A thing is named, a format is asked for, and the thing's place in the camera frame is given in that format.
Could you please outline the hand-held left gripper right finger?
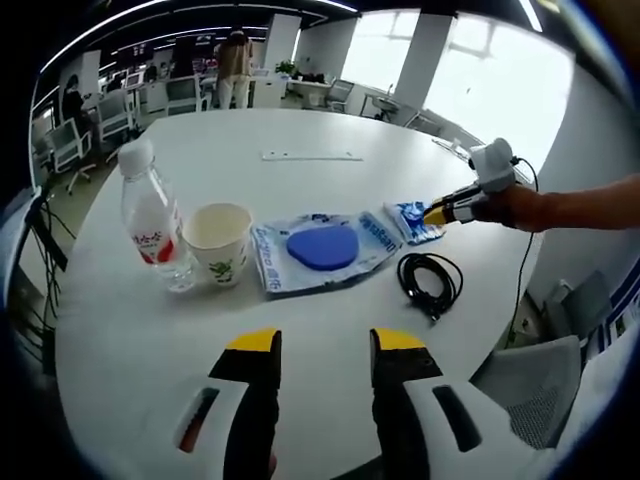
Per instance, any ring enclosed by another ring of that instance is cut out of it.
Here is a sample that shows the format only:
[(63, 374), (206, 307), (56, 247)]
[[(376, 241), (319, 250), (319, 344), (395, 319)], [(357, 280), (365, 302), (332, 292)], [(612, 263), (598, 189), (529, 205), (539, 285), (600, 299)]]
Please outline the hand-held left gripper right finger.
[(554, 463), (516, 435), (505, 409), (445, 376), (426, 345), (370, 331), (372, 414), (387, 479), (542, 479)]

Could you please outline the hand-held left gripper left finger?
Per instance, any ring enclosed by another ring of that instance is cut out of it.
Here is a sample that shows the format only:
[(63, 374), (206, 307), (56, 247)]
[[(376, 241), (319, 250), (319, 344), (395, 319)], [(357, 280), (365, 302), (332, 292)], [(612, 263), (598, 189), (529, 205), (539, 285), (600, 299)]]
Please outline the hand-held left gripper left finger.
[(79, 367), (72, 432), (109, 478), (269, 479), (282, 333), (241, 333), (210, 353), (145, 345)]

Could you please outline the person's right hand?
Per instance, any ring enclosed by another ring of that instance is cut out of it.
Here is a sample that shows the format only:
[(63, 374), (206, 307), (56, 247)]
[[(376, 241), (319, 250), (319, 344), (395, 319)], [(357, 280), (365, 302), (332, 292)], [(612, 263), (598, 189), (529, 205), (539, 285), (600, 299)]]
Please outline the person's right hand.
[(520, 184), (488, 197), (486, 220), (527, 232), (539, 230), (540, 195)]

